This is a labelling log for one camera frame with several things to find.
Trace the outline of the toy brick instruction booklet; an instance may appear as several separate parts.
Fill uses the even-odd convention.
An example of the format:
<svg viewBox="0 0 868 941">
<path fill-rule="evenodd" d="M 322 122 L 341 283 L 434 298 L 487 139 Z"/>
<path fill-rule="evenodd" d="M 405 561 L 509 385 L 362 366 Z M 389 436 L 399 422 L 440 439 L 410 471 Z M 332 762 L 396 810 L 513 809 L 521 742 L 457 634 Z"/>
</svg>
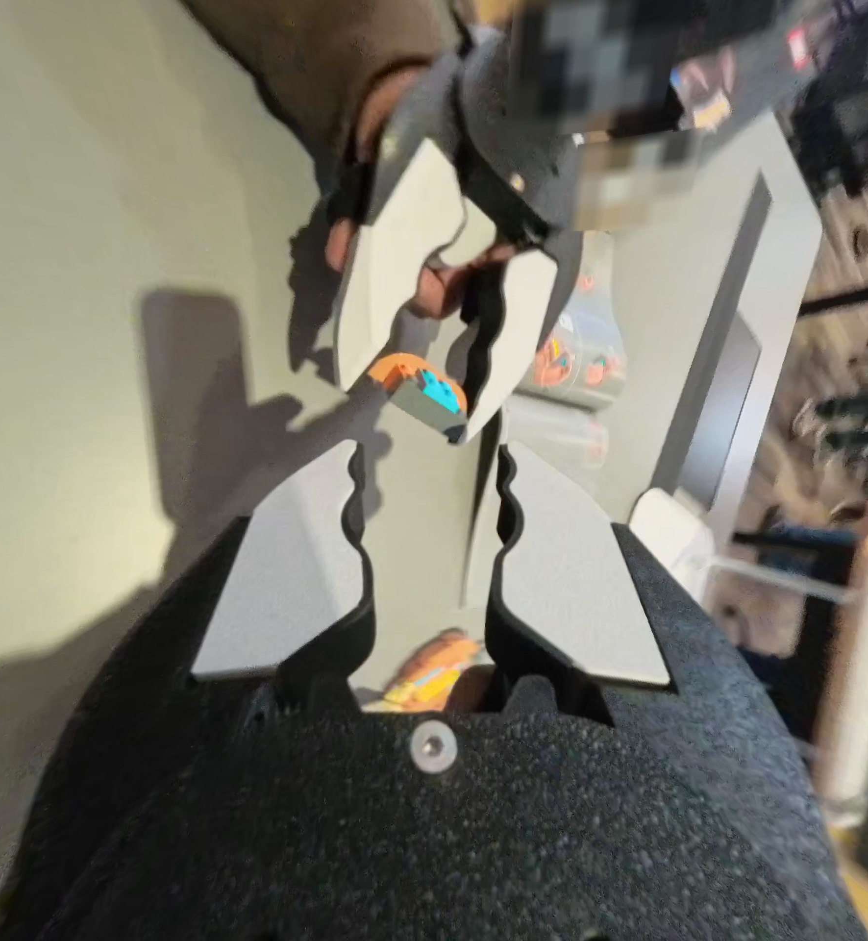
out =
<svg viewBox="0 0 868 941">
<path fill-rule="evenodd" d="M 478 437 L 479 466 L 465 558 L 464 608 L 486 604 L 498 552 L 498 445 L 520 438 L 546 460 L 595 471 L 609 448 L 597 417 L 622 392 L 627 378 L 625 345 L 613 304 L 615 241 L 605 231 L 583 235 L 579 274 L 562 313 L 513 395 Z M 463 629 L 440 632 L 410 655 L 368 712 L 440 712 L 459 677 L 485 661 L 482 641 Z"/>
</svg>

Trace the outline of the grey desk panel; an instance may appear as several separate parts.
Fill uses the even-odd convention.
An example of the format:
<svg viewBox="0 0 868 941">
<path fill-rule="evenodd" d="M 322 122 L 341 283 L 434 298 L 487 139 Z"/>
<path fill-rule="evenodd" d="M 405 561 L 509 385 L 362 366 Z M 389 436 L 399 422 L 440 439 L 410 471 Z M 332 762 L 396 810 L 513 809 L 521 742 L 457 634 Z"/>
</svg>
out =
<svg viewBox="0 0 868 941">
<path fill-rule="evenodd" d="M 669 495 L 682 489 L 704 510 L 717 500 L 760 358 L 741 300 L 771 203 L 758 173 L 650 481 Z"/>
</svg>

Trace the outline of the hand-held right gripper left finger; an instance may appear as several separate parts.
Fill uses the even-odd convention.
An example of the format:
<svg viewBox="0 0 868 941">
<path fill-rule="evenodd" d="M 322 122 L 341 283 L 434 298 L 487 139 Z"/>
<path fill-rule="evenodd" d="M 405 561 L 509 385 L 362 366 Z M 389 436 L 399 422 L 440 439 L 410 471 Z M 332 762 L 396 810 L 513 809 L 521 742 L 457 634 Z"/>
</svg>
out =
<svg viewBox="0 0 868 941">
<path fill-rule="evenodd" d="M 191 666 L 199 682 L 277 679 L 289 695 L 332 676 L 347 685 L 376 638 L 363 545 L 362 446 L 344 440 L 252 511 Z"/>
</svg>

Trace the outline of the orange black teal brick assembly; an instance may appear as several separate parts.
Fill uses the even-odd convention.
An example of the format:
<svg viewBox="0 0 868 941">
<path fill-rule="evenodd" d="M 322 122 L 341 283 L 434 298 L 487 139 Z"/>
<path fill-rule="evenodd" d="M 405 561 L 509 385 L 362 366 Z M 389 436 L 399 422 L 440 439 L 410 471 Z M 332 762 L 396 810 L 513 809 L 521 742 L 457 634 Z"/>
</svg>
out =
<svg viewBox="0 0 868 941">
<path fill-rule="evenodd" d="M 463 439 L 468 423 L 467 396 L 455 380 L 426 359 L 395 352 L 378 359 L 367 375 L 394 406 L 451 444 Z"/>
</svg>

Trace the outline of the person's left forearm brown sleeve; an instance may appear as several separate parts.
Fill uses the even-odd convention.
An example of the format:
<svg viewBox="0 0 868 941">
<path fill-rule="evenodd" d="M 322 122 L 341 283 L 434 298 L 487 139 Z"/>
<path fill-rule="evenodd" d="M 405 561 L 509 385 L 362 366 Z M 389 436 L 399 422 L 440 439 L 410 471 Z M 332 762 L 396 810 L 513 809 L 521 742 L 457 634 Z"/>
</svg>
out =
<svg viewBox="0 0 868 941">
<path fill-rule="evenodd" d="M 473 19 L 468 2 L 184 1 L 312 158 L 322 194 L 369 163 L 400 100 Z"/>
</svg>

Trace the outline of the person's left hand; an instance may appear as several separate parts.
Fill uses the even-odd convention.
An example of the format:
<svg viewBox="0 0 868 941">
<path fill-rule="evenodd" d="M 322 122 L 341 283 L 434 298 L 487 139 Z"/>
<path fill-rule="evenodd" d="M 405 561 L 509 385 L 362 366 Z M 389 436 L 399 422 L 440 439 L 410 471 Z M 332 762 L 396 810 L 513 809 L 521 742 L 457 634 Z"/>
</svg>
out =
<svg viewBox="0 0 868 941">
<path fill-rule="evenodd" d="M 354 130 L 350 151 L 359 163 L 372 162 L 382 131 L 395 106 L 426 72 L 423 64 L 395 67 L 372 80 L 364 96 Z M 324 258 L 332 270 L 342 273 L 347 262 L 350 243 L 357 225 L 349 218 L 332 223 L 327 236 Z M 450 315 L 463 297 L 470 276 L 480 268 L 498 265 L 511 259 L 517 250 L 511 245 L 497 244 L 459 267 L 425 267 L 418 279 L 414 299 L 409 307 L 417 315 L 441 319 Z"/>
</svg>

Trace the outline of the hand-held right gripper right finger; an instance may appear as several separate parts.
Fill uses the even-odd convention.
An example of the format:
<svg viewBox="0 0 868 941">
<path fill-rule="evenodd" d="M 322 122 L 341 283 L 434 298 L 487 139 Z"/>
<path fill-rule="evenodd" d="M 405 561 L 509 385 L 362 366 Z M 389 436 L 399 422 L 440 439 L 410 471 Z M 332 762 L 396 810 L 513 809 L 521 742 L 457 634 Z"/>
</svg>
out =
<svg viewBox="0 0 868 941">
<path fill-rule="evenodd" d="M 609 516 L 525 444 L 498 448 L 500 547 L 489 656 L 510 678 L 669 690 L 673 680 Z"/>
</svg>

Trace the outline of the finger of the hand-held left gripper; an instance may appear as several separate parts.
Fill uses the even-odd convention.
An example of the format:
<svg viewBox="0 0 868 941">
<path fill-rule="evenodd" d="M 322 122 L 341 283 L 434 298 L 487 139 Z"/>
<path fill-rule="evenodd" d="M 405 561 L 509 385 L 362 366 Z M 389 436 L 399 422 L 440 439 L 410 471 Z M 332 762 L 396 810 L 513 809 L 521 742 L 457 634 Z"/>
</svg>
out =
<svg viewBox="0 0 868 941">
<path fill-rule="evenodd" d="M 484 430 L 532 364 L 557 276 L 557 262 L 543 250 L 520 250 L 468 276 L 458 309 L 464 330 L 444 362 L 467 399 L 466 417 L 444 434 L 451 444 Z"/>
<path fill-rule="evenodd" d="M 454 241 L 465 221 L 451 160 L 427 138 L 351 245 L 334 306 L 335 374 L 342 391 L 352 389 L 387 345 L 428 259 Z"/>
</svg>

